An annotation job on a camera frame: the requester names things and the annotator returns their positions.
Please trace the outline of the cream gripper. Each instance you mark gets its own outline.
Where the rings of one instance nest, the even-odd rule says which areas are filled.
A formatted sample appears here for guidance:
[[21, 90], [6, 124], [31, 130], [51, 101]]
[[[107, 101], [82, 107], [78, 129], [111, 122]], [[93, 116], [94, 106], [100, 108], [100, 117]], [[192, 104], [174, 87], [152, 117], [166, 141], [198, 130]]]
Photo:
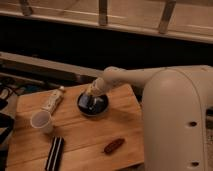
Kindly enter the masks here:
[[98, 96], [101, 96], [105, 93], [105, 81], [102, 78], [97, 78], [94, 80], [86, 89], [86, 94], [82, 94], [81, 98], [81, 105], [83, 107], [88, 106], [89, 103], [89, 96], [94, 96], [91, 98], [89, 109], [94, 110], [96, 103], [97, 103], [97, 98]]

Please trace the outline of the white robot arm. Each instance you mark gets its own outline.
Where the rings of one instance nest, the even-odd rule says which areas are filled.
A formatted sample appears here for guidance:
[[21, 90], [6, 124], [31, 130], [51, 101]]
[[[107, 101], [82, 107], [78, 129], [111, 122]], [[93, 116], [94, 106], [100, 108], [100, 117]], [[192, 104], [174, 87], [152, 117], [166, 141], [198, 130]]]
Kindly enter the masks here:
[[78, 99], [89, 116], [107, 107], [103, 97], [128, 83], [143, 89], [145, 171], [208, 171], [206, 111], [213, 108], [213, 67], [125, 70], [108, 67]]

